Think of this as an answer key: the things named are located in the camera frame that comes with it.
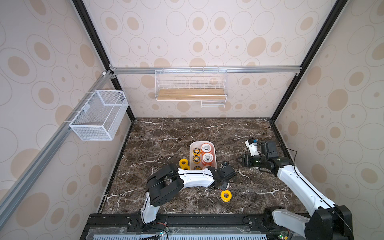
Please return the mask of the white plastic storage box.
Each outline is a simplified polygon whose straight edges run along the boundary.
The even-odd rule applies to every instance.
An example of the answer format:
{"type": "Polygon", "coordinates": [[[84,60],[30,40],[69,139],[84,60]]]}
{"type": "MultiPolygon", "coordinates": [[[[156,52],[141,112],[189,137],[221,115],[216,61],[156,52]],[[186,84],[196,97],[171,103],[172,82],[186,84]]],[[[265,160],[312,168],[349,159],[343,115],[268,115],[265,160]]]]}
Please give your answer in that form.
{"type": "Polygon", "coordinates": [[[190,144],[190,170],[203,170],[209,166],[217,168],[215,146],[208,141],[197,141],[190,144]]]}

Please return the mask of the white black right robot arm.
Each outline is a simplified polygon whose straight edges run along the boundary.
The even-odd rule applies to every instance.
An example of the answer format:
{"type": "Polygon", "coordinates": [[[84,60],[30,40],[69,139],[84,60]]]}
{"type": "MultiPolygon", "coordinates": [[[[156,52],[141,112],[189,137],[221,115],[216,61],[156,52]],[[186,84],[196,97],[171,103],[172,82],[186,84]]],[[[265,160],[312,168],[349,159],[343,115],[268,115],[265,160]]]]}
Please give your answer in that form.
{"type": "Polygon", "coordinates": [[[353,216],[317,190],[298,170],[293,160],[279,155],[274,141],[245,142],[249,153],[241,156],[246,168],[267,169],[283,181],[302,202],[309,216],[292,213],[282,207],[265,208],[263,224],[268,229],[286,228],[307,240],[352,240],[353,216]]]}

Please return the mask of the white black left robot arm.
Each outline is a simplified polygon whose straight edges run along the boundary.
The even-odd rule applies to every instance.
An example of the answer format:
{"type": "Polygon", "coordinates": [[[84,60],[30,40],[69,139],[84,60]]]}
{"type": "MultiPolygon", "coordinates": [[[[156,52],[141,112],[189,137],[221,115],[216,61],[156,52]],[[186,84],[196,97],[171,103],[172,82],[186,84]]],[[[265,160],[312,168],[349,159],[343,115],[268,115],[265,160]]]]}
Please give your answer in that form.
{"type": "Polygon", "coordinates": [[[202,170],[185,170],[174,164],[166,165],[147,179],[146,198],[140,210],[141,222],[146,225],[155,221],[160,207],[183,189],[205,187],[225,191],[235,176],[236,171],[228,163],[222,168],[208,166],[202,170]]]}

